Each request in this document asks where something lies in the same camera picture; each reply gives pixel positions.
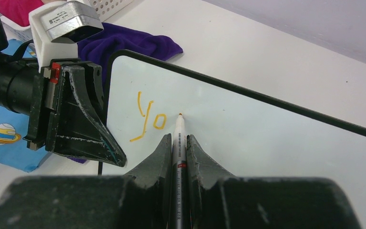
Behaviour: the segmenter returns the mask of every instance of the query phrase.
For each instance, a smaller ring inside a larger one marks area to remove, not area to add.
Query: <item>plastic basket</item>
[[[133,0],[89,0],[91,6],[96,10],[101,21],[105,21],[119,10],[130,4]],[[33,39],[30,26],[22,27],[5,16],[1,16],[3,26],[16,34],[19,40],[26,42]]]

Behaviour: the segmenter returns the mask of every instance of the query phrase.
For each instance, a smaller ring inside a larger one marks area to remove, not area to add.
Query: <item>white marker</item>
[[[186,162],[186,131],[183,115],[179,114],[172,142],[172,192],[169,211],[169,229],[189,229],[190,205]]]

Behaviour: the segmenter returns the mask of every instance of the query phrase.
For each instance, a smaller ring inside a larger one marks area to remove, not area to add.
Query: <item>yellow handwriting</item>
[[[148,108],[146,110],[146,114],[144,114],[142,112],[142,109],[141,109],[141,94],[142,92],[138,92],[138,98],[137,98],[137,103],[138,103],[138,109],[140,110],[140,114],[142,117],[145,117],[145,122],[144,122],[144,127],[143,127],[143,130],[142,130],[142,134],[136,138],[133,138],[130,140],[130,142],[133,142],[133,141],[136,141],[136,140],[139,140],[141,138],[144,137],[145,135],[145,132],[146,132],[146,125],[147,125],[147,122],[148,122],[148,118],[149,118],[149,111],[151,110],[151,105],[154,103],[153,100],[151,100],[148,104]],[[159,117],[163,117],[163,121],[162,121],[162,125],[161,126],[158,126],[157,123],[158,123],[158,119]],[[164,127],[165,127],[165,124],[166,124],[166,120],[167,120],[167,117],[165,114],[158,114],[156,115],[155,117],[155,120],[153,122],[153,127],[155,129],[158,129],[158,130],[162,130]]]
[[[158,127],[156,125],[158,123],[158,118],[159,117],[163,117],[163,122],[162,122],[161,127]],[[155,129],[162,130],[165,127],[165,124],[166,124],[166,115],[165,114],[158,114],[155,118],[155,121],[153,122],[153,127],[155,127]]]

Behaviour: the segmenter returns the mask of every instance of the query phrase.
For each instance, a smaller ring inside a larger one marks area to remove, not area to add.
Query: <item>whiteboard frame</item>
[[[127,56],[136,60],[139,60],[141,62],[145,62],[151,65],[155,65],[157,67],[163,68],[165,70],[171,71],[171,72],[175,72],[196,80],[199,80],[201,82],[205,82],[205,83],[209,83],[211,85],[229,90],[231,92],[234,93],[238,93],[241,95],[244,95],[246,97],[261,101],[263,103],[266,104],[270,104],[282,109],[285,109],[287,111],[305,116],[305,117],[309,117],[312,118],[314,120],[317,120],[319,122],[328,124],[328,125],[332,125],[341,129],[344,129],[346,131],[350,131],[352,133],[361,135],[361,136],[365,136],[366,137],[366,128],[362,127],[362,126],[358,126],[316,111],[312,111],[300,106],[297,106],[295,104],[291,104],[273,97],[270,97],[268,95],[259,93],[259,92],[255,92],[243,87],[240,87],[238,85],[232,84],[232,83],[228,83],[216,78],[212,78],[210,76],[201,74],[201,73],[197,73],[170,63],[166,63],[163,61],[159,61],[157,59],[145,56],[145,55],[141,55],[139,53],[136,52],[132,52],[129,50],[120,50],[117,51],[116,53],[114,53],[110,59],[109,59],[109,63],[108,63],[108,69],[107,69],[107,77],[106,80],[104,82],[104,107],[103,107],[103,115],[104,115],[104,120],[107,122],[107,112],[108,112],[108,105],[109,105],[109,95],[110,95],[110,82],[111,82],[111,76],[112,76],[112,65],[113,62],[117,59],[117,57],[120,56]],[[100,175],[102,173],[102,164],[99,163],[99,168],[98,168],[98,174]]]

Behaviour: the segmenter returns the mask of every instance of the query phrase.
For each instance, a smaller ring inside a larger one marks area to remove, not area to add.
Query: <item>purple towel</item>
[[[74,162],[78,162],[78,163],[80,163],[80,164],[83,164],[83,163],[85,163],[87,160],[85,160],[85,159],[80,159],[80,158],[74,158],[74,157],[70,157],[70,156],[68,156],[67,157],[68,159],[71,159],[72,161],[74,161]]]
[[[104,30],[78,43],[79,57],[102,66],[102,82],[107,76],[107,63],[117,50],[127,49],[166,61],[182,48],[166,36],[152,36],[149,33],[103,23]]]

